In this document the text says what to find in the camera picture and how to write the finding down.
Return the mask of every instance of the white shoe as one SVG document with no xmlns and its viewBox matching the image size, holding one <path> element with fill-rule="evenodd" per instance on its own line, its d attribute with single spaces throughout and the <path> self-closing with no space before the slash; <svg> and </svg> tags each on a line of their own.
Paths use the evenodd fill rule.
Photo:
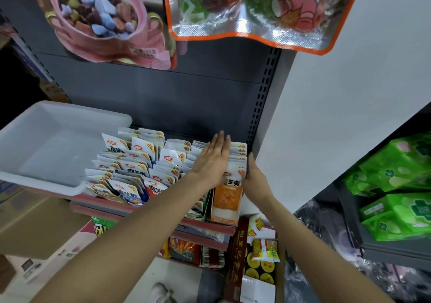
<svg viewBox="0 0 431 303">
<path fill-rule="evenodd" d="M 151 289 L 150 293 L 151 303 L 171 303 L 173 302 L 171 298 L 171 292 L 162 284 L 156 283 Z"/>
</svg>

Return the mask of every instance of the hand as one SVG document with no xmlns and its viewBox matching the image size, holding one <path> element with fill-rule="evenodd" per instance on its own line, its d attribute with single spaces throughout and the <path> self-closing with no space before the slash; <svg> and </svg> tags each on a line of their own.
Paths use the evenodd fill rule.
<svg viewBox="0 0 431 303">
<path fill-rule="evenodd" d="M 261 209 L 263 203 L 274 197 L 266 176 L 260 171 L 254 161 L 253 153 L 248 155 L 247 175 L 242 180 L 245 195 L 256 207 Z"/>
<path fill-rule="evenodd" d="M 224 180 L 223 173 L 228 167 L 230 148 L 230 135 L 226 136 L 225 141 L 224 131 L 220 131 L 199 154 L 189 174 L 195 174 L 198 179 L 205 181 L 208 191 L 217 187 Z"/>
</svg>

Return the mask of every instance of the person's left hand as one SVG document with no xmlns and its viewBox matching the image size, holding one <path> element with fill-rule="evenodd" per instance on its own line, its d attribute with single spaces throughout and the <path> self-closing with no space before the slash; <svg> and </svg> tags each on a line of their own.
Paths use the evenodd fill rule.
<svg viewBox="0 0 431 303">
<path fill-rule="evenodd" d="M 215 134 L 213 140 L 208 142 L 197 157 L 189 174 L 195 174 L 205 181 L 205 184 L 208 184 L 208 190 L 217 187 L 224 181 L 223 173 L 228 167 L 230 148 L 229 135 L 224 140 L 224 131 Z"/>
</svg>

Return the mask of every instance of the white wall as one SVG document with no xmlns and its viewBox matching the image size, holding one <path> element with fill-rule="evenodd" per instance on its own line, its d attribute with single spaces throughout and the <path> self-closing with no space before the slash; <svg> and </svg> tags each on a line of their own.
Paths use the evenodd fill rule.
<svg viewBox="0 0 431 303">
<path fill-rule="evenodd" d="M 330 53 L 296 55 L 257 158 L 290 211 L 431 101 L 430 7 L 356 0 Z"/>
</svg>

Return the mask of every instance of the orange border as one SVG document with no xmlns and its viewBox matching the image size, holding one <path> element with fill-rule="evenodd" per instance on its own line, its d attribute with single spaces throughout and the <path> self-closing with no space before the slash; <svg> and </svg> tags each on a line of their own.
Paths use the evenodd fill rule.
<svg viewBox="0 0 431 303">
<path fill-rule="evenodd" d="M 301 51 L 301 52 L 306 52 L 306 53 L 312 53 L 315 55 L 326 55 L 334 47 L 335 42 L 337 41 L 338 35 L 340 35 L 341 29 L 343 28 L 343 25 L 347 19 L 347 16 L 348 16 L 350 10 L 352 9 L 354 1 L 355 0 L 350 0 L 349 3 L 347 4 L 346 10 L 344 11 L 344 14 L 340 20 L 340 23 L 338 24 L 337 30 L 335 31 L 335 34 L 332 37 L 331 43 L 327 46 L 327 48 L 325 48 L 323 50 L 308 49 L 308 48 L 304 48 L 301 46 L 279 44 L 279 43 L 276 43 L 273 41 L 263 39 L 260 36 L 255 35 L 255 34 L 251 34 L 251 33 L 227 32 L 227 33 L 220 33 L 220 34 L 206 35 L 206 36 L 180 37 L 180 36 L 176 35 L 172 29 L 172 16 L 171 16 L 171 7 L 169 6 L 169 0 L 165 0 L 165 7 L 166 7 L 166 17 L 168 18 L 169 33 L 177 41 L 206 41 L 206 40 L 222 39 L 224 37 L 247 37 L 249 39 L 257 40 L 257 41 L 262 42 L 266 45 L 273 46 L 276 48 Z"/>
</svg>

